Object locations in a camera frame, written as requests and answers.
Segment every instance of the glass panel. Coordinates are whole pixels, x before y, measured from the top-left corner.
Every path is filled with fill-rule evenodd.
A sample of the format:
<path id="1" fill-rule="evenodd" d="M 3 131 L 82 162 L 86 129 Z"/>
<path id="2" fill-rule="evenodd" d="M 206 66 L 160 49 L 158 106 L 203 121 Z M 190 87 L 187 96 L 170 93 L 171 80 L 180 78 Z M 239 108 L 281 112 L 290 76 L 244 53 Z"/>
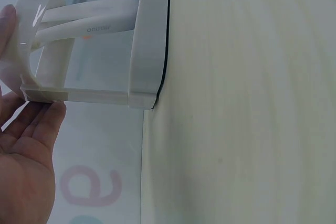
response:
<path id="1" fill-rule="evenodd" d="M 16 1 L 0 0 L 0 9 Z M 73 78 L 76 84 L 76 76 L 82 74 L 82 82 L 77 84 L 85 87 L 89 74 L 99 73 L 96 82 L 88 86 L 125 88 L 126 65 L 129 64 L 127 46 L 132 32 L 120 34 L 128 40 L 117 35 L 95 36 L 89 40 L 78 38 L 68 83 Z M 116 47 L 110 47 L 111 39 Z M 32 54 L 33 71 L 36 71 L 40 53 Z M 80 62 L 81 57 L 84 58 L 83 73 L 76 72 L 80 69 L 76 69 L 76 59 Z M 123 82 L 113 82 L 112 77 Z M 3 83 L 1 86 L 3 94 L 9 92 Z M 56 200 L 48 224 L 139 224 L 143 111 L 117 105 L 66 104 L 67 116 L 53 154 Z M 98 197 L 90 197 L 92 191 L 98 192 Z"/>

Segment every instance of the transparent acrylic box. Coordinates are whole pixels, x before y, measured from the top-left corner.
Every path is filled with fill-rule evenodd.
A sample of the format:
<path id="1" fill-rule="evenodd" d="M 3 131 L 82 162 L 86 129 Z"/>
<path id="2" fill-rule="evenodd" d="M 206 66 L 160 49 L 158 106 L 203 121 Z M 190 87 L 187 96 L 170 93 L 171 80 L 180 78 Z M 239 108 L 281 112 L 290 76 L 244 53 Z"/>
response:
<path id="1" fill-rule="evenodd" d="M 66 0 L 67 5 L 96 0 Z M 65 88 L 127 92 L 134 30 L 75 39 Z M 41 49 L 30 57 L 35 72 Z"/>

